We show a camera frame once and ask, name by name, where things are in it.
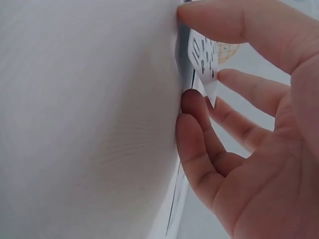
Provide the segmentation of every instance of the card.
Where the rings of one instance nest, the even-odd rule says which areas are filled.
[[[217,43],[191,29],[188,41],[188,57],[214,107],[217,88]]]

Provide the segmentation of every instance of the finger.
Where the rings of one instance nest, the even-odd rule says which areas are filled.
[[[319,53],[319,22],[277,0],[194,1],[177,13],[208,38],[249,42],[289,74]]]
[[[204,97],[198,91],[186,91],[181,99],[181,108],[183,113],[192,115],[201,127],[207,154],[218,173],[226,177],[233,169],[242,164],[244,160],[242,157],[226,152],[211,127],[207,105]]]
[[[176,123],[176,141],[180,161],[189,184],[199,199],[211,210],[224,177],[209,161],[203,132],[197,120],[181,114]]]
[[[215,108],[209,98],[205,98],[205,101],[210,116],[250,152],[254,152],[271,133],[248,120],[220,98],[216,99]]]
[[[273,117],[281,99],[290,90],[288,85],[230,69],[219,71],[218,80]]]

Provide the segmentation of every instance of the palm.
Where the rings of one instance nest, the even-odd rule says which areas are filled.
[[[181,101],[184,114],[177,121],[177,143],[190,181],[196,175],[202,175],[191,183],[193,189],[235,239],[268,239],[275,238],[275,235],[286,238],[287,233],[291,233],[289,236],[296,235],[296,230],[301,230],[299,227],[304,227],[303,233],[310,232],[305,220],[311,212],[305,210],[305,205],[313,204],[312,209],[317,210],[319,166],[296,123],[290,87],[234,70],[223,70],[219,76],[223,84],[274,116],[275,130],[271,132],[255,125],[220,98],[213,109],[209,100],[199,92],[185,92]],[[261,91],[274,88],[274,84],[276,91],[271,98],[266,100],[266,104],[258,105],[256,97],[262,95]],[[238,86],[250,86],[254,91],[246,91],[245,94]],[[210,126],[208,115],[252,155],[244,160],[239,155],[226,152]],[[198,135],[196,129],[190,130],[191,127],[196,128],[194,124],[201,129]],[[185,128],[188,129],[186,133],[191,134],[192,142],[181,142],[186,138]],[[198,151],[201,140],[204,152]],[[207,164],[204,169],[199,168],[195,172],[196,161],[205,156],[213,167],[209,168]]]
[[[222,99],[213,109],[187,91],[176,124],[190,185],[235,239],[319,238],[319,23],[279,1],[196,1],[179,8],[190,28],[226,43],[249,42],[290,74],[291,88],[222,70],[219,80],[275,117],[275,130],[250,122]],[[229,153],[209,115],[252,155]]]
[[[319,167],[298,130],[289,96],[279,104],[275,128],[225,179],[224,190],[238,192],[230,200],[241,198],[242,202],[229,208],[237,215],[233,236],[305,238],[311,232],[309,236],[317,238],[309,218],[318,213]],[[229,207],[222,202],[226,197],[219,199],[221,207]]]

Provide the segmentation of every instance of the skin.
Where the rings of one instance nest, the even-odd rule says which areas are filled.
[[[275,0],[205,0],[179,18],[221,42],[249,42],[291,75],[291,87],[239,71],[219,81],[275,117],[275,130],[250,122],[195,90],[181,99],[177,147],[191,187],[234,239],[319,238],[319,22]],[[246,149],[226,152],[210,117]]]

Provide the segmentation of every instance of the white surface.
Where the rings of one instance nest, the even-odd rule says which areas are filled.
[[[178,4],[0,1],[1,239],[147,237],[177,161]]]

